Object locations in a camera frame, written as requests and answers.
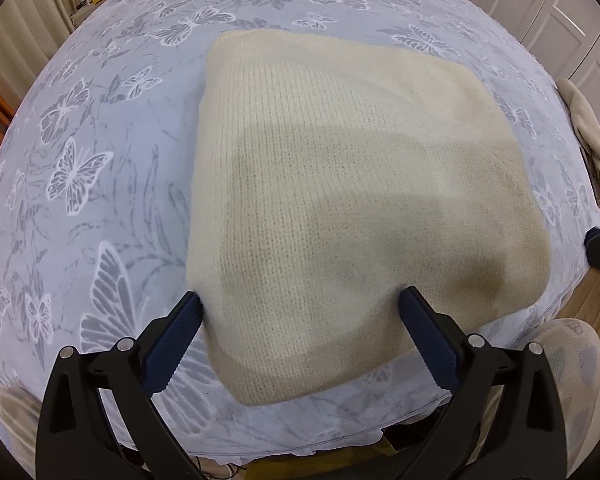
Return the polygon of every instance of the folded garment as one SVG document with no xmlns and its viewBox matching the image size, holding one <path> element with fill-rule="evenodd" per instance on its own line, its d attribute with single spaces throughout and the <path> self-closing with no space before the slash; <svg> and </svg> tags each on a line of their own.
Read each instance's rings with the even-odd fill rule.
<svg viewBox="0 0 600 480">
<path fill-rule="evenodd" d="M 208 54 L 189 240 L 208 355 L 243 404 L 413 350 L 405 286 L 468 331 L 535 303 L 550 267 L 516 139 L 469 69 L 276 30 Z"/>
<path fill-rule="evenodd" d="M 562 100 L 569 107 L 573 131 L 580 145 L 590 156 L 600 183 L 600 123 L 586 97 L 573 82 L 561 78 L 555 84 Z"/>
</svg>

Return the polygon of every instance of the blanket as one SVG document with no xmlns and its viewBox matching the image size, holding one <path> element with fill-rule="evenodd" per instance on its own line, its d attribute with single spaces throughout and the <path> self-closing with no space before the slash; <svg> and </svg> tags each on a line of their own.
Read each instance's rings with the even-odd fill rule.
<svg viewBox="0 0 600 480">
<path fill-rule="evenodd" d="M 592 161 L 595 177 L 600 183 L 600 123 L 580 89 L 568 79 L 555 82 L 564 103 L 569 107 L 573 131 Z"/>
<path fill-rule="evenodd" d="M 206 78 L 186 275 L 238 402 L 324 390 L 413 349 L 405 286 L 466 331 L 544 291 L 542 215 L 469 69 L 256 30 L 223 34 Z"/>
</svg>

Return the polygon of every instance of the blue gripper pad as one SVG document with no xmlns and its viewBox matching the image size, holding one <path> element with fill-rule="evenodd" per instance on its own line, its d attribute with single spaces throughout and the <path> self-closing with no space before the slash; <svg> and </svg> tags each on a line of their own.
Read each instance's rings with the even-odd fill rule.
<svg viewBox="0 0 600 480">
<path fill-rule="evenodd" d="M 438 321 L 443 321 L 446 316 L 437 314 L 414 286 L 400 293 L 398 311 L 436 384 L 454 394 L 460 387 L 460 356 L 450 339 L 458 332 L 445 333 L 450 327 L 441 326 Z"/>
<path fill-rule="evenodd" d="M 202 324 L 202 302 L 197 294 L 185 295 L 174 311 L 173 317 L 163 318 L 168 324 L 142 362 L 142 389 L 148 396 L 167 387 Z"/>
</svg>

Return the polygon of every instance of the bed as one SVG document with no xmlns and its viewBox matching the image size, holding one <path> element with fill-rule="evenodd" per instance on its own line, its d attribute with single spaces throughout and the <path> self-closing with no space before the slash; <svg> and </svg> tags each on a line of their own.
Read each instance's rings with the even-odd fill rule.
<svg viewBox="0 0 600 480">
<path fill-rule="evenodd" d="M 483 327 L 492 344 L 513 346 L 554 317 L 581 280 L 582 241 L 600 210 L 568 112 L 531 54 L 469 1 L 110 0 L 43 70 L 0 148 L 1 385 L 41 399 L 60 348 L 109 349 L 186 290 L 205 54 L 222 32 L 251 28 L 427 52 L 471 68 L 491 91 L 552 245 L 544 294 Z M 410 354 L 320 394 L 247 408 L 219 383 L 197 336 L 153 400 L 187 452 L 242 464 L 374 443 L 446 392 Z"/>
</svg>

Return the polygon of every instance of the wooden floor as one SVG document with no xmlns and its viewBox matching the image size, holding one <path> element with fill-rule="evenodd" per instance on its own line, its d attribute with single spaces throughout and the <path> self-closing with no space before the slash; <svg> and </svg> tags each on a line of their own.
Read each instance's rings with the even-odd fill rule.
<svg viewBox="0 0 600 480">
<path fill-rule="evenodd" d="M 573 317 L 589 323 L 600 337 L 600 272 L 589 269 L 573 295 L 558 313 L 558 317 Z"/>
</svg>

